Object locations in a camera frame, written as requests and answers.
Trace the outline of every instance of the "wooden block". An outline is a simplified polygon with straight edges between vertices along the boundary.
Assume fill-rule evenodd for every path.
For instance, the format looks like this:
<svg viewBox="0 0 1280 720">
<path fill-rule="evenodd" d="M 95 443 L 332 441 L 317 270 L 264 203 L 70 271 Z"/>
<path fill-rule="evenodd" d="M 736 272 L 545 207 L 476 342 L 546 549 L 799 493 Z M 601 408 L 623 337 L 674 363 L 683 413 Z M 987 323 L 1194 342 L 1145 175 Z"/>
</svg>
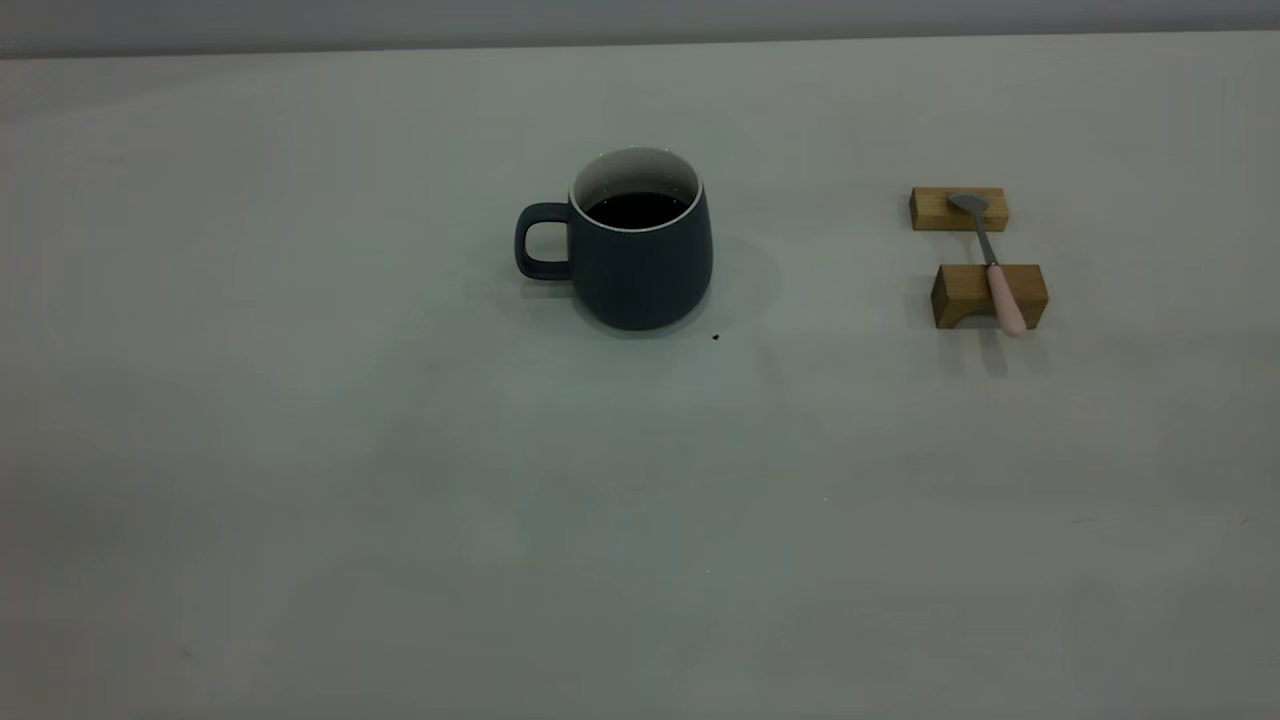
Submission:
<svg viewBox="0 0 1280 720">
<path fill-rule="evenodd" d="M 1001 265 L 1009 290 L 1014 291 L 1018 309 L 1023 311 L 1027 328 L 1039 324 L 1044 306 L 1048 305 L 1048 288 L 1039 265 Z M 933 281 L 933 319 L 938 328 L 955 328 L 961 319 L 974 314 L 992 314 L 996 305 L 991 301 L 991 287 L 987 286 L 986 265 L 942 265 Z"/>
<path fill-rule="evenodd" d="M 998 187 L 913 187 L 911 227 L 918 231 L 973 231 L 973 215 L 947 202 L 948 195 L 977 192 L 991 208 L 982 214 L 982 224 L 1000 232 L 1009 224 L 1009 202 Z"/>
</svg>

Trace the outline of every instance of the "mug rim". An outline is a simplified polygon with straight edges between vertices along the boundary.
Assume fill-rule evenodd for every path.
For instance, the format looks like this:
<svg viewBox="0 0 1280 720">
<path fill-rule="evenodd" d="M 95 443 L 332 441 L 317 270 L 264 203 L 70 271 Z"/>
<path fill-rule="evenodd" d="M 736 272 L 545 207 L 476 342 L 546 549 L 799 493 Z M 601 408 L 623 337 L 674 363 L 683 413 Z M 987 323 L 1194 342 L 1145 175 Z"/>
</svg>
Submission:
<svg viewBox="0 0 1280 720">
<path fill-rule="evenodd" d="M 660 154 L 667 155 L 669 158 L 675 158 L 676 160 L 678 160 L 680 163 L 682 163 L 686 168 L 689 168 L 689 172 L 692 173 L 694 179 L 698 181 L 698 192 L 694 193 L 694 200 L 689 204 L 689 208 L 685 208 L 684 213 L 681 213 L 680 215 L 677 215 L 677 217 L 667 220 L 666 223 L 662 223 L 660 225 L 653 225 L 652 228 L 616 228 L 613 225 L 607 225 L 607 224 L 596 220 L 595 218 L 588 215 L 586 210 L 584 210 L 582 206 L 577 204 L 577 193 L 573 192 L 573 188 L 577 186 L 577 181 L 582 177 L 582 173 L 586 172 L 586 169 L 591 167 L 591 163 L 595 163 L 596 160 L 600 160 L 602 158 L 608 158 L 609 155 L 617 155 L 620 152 L 627 152 L 627 151 L 631 151 L 631 150 L 650 150 L 653 152 L 660 152 Z M 703 201 L 703 176 L 699 174 L 696 169 L 694 169 L 694 164 L 690 163 L 689 160 L 685 160 L 681 155 L 678 155 L 676 152 L 672 152 L 671 150 L 668 150 L 666 147 L 653 147 L 653 146 L 648 146 L 648 145 L 628 145 L 626 147 L 620 147 L 617 150 L 609 150 L 608 152 L 600 152 L 595 158 L 591 158 L 591 160 L 588 164 L 582 165 L 582 169 L 579 170 L 577 174 L 573 176 L 573 179 L 570 181 L 570 183 L 568 183 L 568 202 L 570 202 L 570 205 L 573 206 L 573 210 L 582 219 L 585 219 L 586 222 L 591 223 L 593 225 L 595 225 L 598 228 L 604 228 L 607 231 L 628 233 L 628 234 L 639 234 L 639 233 L 654 232 L 654 231 L 660 231 L 663 228 L 668 228 L 668 227 L 678 223 L 680 220 L 684 220 L 686 217 L 689 217 L 689 214 L 694 211 L 694 208 L 698 208 L 698 204 L 701 202 L 701 201 Z"/>
</svg>

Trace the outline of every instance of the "dark gray mug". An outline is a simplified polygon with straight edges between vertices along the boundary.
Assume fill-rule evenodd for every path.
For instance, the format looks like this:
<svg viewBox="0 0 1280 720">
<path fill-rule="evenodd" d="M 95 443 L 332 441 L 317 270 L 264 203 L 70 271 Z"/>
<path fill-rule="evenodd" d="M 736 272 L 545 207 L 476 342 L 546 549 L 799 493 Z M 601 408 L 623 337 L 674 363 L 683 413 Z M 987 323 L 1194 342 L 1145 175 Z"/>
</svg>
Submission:
<svg viewBox="0 0 1280 720">
<path fill-rule="evenodd" d="M 635 193 L 663 195 L 687 208 L 639 228 L 611 227 L 588 214 Z M 525 236 L 538 223 L 568 225 L 567 261 L 529 256 Z M 539 202 L 520 214 L 516 266 L 538 281 L 572 281 L 582 304 L 616 328 L 671 324 L 698 305 L 712 281 L 712 222 L 703 181 L 667 150 L 627 147 L 600 155 L 577 174 L 568 202 Z"/>
</svg>

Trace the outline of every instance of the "gray wall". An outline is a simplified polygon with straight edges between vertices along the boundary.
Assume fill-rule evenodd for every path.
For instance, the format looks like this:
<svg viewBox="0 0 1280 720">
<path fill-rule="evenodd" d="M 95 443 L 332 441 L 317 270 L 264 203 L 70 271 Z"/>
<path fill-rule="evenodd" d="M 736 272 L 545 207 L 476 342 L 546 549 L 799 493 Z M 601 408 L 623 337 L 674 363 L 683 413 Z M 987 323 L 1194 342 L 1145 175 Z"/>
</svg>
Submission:
<svg viewBox="0 0 1280 720">
<path fill-rule="evenodd" d="M 1280 27 L 1266 0 L 0 0 L 0 56 Z"/>
</svg>

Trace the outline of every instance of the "mug handle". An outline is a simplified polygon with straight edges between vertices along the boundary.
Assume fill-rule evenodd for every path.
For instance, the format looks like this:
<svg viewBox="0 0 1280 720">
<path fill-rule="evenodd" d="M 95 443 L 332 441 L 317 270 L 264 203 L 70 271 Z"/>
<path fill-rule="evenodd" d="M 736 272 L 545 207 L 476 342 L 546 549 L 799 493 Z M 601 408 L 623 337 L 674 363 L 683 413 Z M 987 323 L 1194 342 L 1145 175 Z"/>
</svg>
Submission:
<svg viewBox="0 0 1280 720">
<path fill-rule="evenodd" d="M 567 225 L 568 204 L 536 202 L 525 208 L 525 211 L 520 214 L 520 219 L 516 220 L 516 266 L 520 268 L 521 273 L 525 273 L 525 277 L 534 278 L 535 281 L 567 281 L 567 260 L 548 263 L 547 260 L 534 260 L 529 256 L 529 250 L 525 249 L 525 236 L 529 234 L 529 228 L 538 223 L 564 223 Z"/>
</svg>

